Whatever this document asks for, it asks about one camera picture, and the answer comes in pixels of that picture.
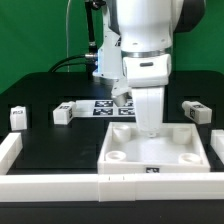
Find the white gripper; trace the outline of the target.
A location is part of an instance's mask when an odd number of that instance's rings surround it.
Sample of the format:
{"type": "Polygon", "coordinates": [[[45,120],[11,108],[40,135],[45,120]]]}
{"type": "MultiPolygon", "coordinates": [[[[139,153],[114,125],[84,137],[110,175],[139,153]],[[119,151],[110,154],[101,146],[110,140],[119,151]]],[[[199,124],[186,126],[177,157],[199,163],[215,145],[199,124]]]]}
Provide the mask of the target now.
{"type": "Polygon", "coordinates": [[[137,128],[149,138],[156,137],[163,119],[165,86],[169,82],[171,56],[123,58],[124,75],[134,104],[137,128]]]}

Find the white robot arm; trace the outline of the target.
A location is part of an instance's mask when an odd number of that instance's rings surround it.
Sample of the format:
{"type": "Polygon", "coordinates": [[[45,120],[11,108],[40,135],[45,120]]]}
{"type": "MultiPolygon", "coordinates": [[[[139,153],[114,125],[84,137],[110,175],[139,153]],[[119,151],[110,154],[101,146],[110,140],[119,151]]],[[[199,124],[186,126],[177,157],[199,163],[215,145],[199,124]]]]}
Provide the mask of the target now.
{"type": "Polygon", "coordinates": [[[104,34],[94,74],[113,83],[116,105],[132,98],[138,130],[154,137],[163,120],[173,35],[197,26],[206,0],[92,0],[92,5],[103,10],[104,34]]]}

